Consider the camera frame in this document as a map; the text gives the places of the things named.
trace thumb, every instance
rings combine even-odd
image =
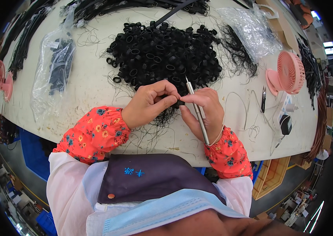
[[[155,104],[150,106],[148,109],[153,115],[157,116],[176,102],[177,102],[177,97],[174,95],[169,95],[167,97],[164,97],[160,101],[156,102]]]

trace hand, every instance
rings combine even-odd
[[[217,92],[211,88],[202,88],[195,94],[181,97],[180,100],[186,103],[195,103],[203,108],[206,116],[203,122],[210,144],[219,141],[223,128],[224,110],[219,102]],[[203,142],[203,134],[198,120],[187,106],[180,106],[180,110],[183,121],[188,125],[192,133]]]
[[[167,80],[140,86],[122,110],[122,119],[129,129],[148,124],[180,97],[177,88]]]

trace window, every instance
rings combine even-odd
[[[311,11],[311,14],[313,17],[317,17],[317,19],[321,20],[321,18],[319,17],[319,15],[317,15],[315,11]]]
[[[326,49],[325,49],[325,53],[326,53],[327,55],[329,55],[329,54],[333,54],[333,48],[326,48]]]
[[[324,42],[324,47],[333,47],[333,42]]]

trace pile of black rubber rings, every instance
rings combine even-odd
[[[169,27],[163,22],[155,27],[138,23],[125,23],[124,33],[117,34],[107,52],[114,59],[106,62],[112,67],[120,67],[113,78],[115,83],[129,83],[135,90],[142,85],[168,79],[180,95],[188,94],[186,78],[193,88],[207,87],[215,82],[222,71],[213,43],[220,44],[216,30],[208,30],[201,25],[196,32]]]

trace factory floor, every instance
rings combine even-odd
[[[0,144],[0,154],[4,158],[3,163],[7,171],[12,175],[16,175],[23,182],[25,193],[32,200],[37,201],[46,210],[49,210],[50,208],[46,197],[46,181],[38,177],[26,167],[21,148],[21,141],[19,140],[17,144],[10,144],[9,146]],[[310,177],[312,167],[313,166],[307,170],[298,166],[288,169],[280,186],[257,201],[252,198],[249,216],[253,218],[261,212],[269,211],[272,208],[275,208],[276,205],[279,205],[279,203],[291,195],[291,193],[304,182],[306,178]]]
[[[26,167],[22,154],[21,140],[18,140],[17,144],[13,143],[8,146],[0,144],[1,157],[3,158],[2,163],[4,163],[5,169],[22,181],[25,194],[49,211],[50,207],[46,197],[46,181]]]

